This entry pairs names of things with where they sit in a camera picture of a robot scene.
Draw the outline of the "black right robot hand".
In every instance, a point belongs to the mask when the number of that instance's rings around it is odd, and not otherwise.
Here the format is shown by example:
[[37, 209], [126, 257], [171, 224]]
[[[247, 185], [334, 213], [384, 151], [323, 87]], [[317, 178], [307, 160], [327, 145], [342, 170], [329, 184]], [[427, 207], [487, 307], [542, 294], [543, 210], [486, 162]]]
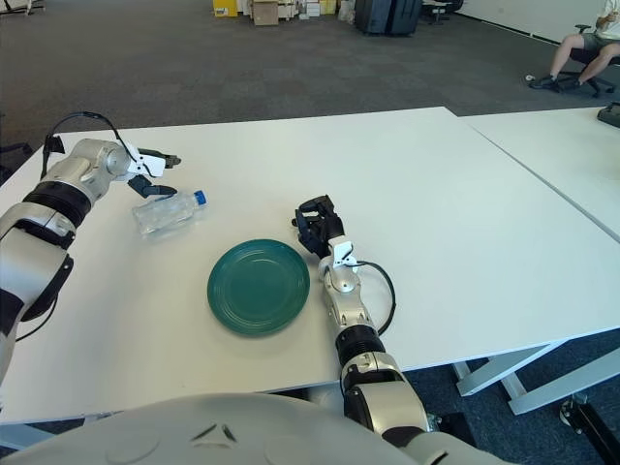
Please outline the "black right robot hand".
[[345, 234], [341, 218], [328, 195], [305, 201], [295, 211], [292, 225], [298, 241], [320, 259], [330, 255], [328, 242]]

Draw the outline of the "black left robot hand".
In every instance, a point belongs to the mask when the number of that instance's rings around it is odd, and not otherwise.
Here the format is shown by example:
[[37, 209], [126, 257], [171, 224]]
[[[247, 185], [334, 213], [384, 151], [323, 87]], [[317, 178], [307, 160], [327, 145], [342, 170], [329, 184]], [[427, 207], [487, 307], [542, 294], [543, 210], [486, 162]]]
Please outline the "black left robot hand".
[[128, 185], [142, 198], [151, 196], [172, 196], [177, 190], [171, 186], [153, 184], [151, 178], [161, 177], [164, 170], [170, 170], [181, 163], [176, 155], [165, 154], [157, 150], [138, 148], [137, 160], [130, 165], [132, 177]]

